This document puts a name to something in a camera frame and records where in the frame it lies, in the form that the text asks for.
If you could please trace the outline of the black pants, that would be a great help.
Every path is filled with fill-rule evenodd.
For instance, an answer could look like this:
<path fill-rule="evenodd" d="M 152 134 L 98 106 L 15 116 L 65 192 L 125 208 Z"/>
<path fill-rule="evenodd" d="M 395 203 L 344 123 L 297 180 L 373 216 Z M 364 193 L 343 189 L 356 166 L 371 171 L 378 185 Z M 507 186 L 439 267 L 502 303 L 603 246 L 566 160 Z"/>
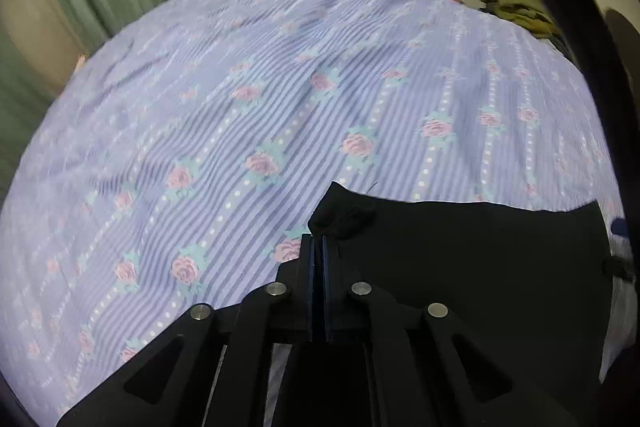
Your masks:
<path fill-rule="evenodd" d="M 322 247 L 398 303 L 442 303 L 510 371 L 590 426 L 613 279 L 596 204 L 565 212 L 476 202 L 393 202 L 332 184 L 309 222 L 314 297 L 285 365 L 273 421 L 327 426 L 319 390 L 329 373 Z"/>

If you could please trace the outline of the pile of clothes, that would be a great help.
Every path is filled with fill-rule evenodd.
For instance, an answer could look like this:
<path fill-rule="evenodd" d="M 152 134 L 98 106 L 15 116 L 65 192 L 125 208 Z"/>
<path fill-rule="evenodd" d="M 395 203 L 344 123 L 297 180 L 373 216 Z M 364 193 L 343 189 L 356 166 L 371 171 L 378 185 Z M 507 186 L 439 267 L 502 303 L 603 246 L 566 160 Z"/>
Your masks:
<path fill-rule="evenodd" d="M 560 38 L 560 28 L 542 0 L 480 0 L 484 10 L 517 24 L 538 39 Z"/>

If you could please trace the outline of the purple floral bed sheet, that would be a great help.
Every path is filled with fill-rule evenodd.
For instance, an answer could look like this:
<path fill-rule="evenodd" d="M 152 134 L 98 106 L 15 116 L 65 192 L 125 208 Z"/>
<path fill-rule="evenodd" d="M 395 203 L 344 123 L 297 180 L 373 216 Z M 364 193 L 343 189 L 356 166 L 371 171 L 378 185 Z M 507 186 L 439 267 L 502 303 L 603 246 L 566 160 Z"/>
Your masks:
<path fill-rule="evenodd" d="M 52 426 L 191 303 L 294 259 L 332 182 L 623 212 L 582 74 L 451 0 L 170 0 L 73 75 L 1 213 L 1 369 Z"/>

